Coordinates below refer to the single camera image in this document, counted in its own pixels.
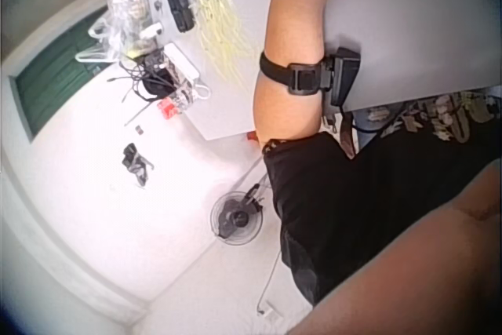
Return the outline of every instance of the skin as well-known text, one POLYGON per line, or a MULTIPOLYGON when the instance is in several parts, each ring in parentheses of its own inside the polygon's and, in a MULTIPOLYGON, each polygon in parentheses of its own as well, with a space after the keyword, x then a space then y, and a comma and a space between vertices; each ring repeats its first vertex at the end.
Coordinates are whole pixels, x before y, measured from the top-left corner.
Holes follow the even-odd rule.
MULTIPOLYGON (((282 66, 324 55, 327 0, 271 0, 265 53, 282 66)), ((321 95, 291 96, 260 75, 260 143, 319 131, 321 95)), ((500 160, 337 287, 291 335, 462 334, 500 290, 500 160)))

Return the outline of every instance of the red object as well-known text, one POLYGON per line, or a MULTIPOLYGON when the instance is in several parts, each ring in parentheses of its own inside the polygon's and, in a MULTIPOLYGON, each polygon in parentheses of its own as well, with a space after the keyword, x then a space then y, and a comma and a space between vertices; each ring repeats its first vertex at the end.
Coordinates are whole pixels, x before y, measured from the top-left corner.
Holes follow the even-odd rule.
POLYGON ((172 117, 180 113, 169 98, 162 100, 162 102, 158 104, 157 107, 160 109, 165 119, 171 119, 172 117))
POLYGON ((258 135, 256 134, 256 131, 252 131, 251 133, 247 134, 248 140, 254 140, 257 141, 258 143, 260 142, 258 140, 258 135))

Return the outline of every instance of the white floor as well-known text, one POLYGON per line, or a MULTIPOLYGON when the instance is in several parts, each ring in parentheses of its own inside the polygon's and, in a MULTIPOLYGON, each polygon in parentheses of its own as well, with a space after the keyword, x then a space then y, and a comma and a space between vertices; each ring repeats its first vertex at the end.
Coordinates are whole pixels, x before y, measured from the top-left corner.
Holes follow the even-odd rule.
POLYGON ((8 157, 48 225, 91 268, 149 301, 214 240, 209 214, 260 156, 246 136, 206 142, 184 117, 166 121, 109 68, 73 96, 27 147, 8 157), (142 136, 136 126, 144 130, 142 136), (135 143, 155 165, 145 189, 122 165, 135 143))
MULTIPOLYGON (((258 176, 255 173, 248 184, 258 176)), ((281 261, 260 306, 273 311, 267 315, 256 311, 279 251, 280 221, 270 190, 264 205, 264 226, 256 239, 245 246, 213 244, 151 305, 133 335, 276 335, 297 324, 311 306, 281 261)))

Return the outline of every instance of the wrist-mounted device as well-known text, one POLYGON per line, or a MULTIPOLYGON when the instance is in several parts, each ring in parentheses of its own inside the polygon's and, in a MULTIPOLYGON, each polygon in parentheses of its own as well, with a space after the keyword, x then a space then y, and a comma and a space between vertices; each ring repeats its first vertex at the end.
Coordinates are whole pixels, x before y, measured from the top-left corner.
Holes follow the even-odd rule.
POLYGON ((331 104, 341 107, 361 67, 361 54, 345 48, 325 56, 317 64, 290 64, 288 67, 271 62, 261 54, 260 69, 265 76, 288 87, 294 96, 311 96, 319 90, 331 92, 331 104))

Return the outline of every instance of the black fan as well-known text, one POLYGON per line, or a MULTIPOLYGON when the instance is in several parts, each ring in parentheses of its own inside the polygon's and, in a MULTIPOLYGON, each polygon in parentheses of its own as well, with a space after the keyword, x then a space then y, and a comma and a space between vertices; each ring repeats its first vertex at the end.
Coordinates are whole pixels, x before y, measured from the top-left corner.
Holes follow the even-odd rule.
POLYGON ((228 245, 251 242, 263 224, 263 207, 251 194, 234 191, 221 197, 211 212, 214 234, 228 245))

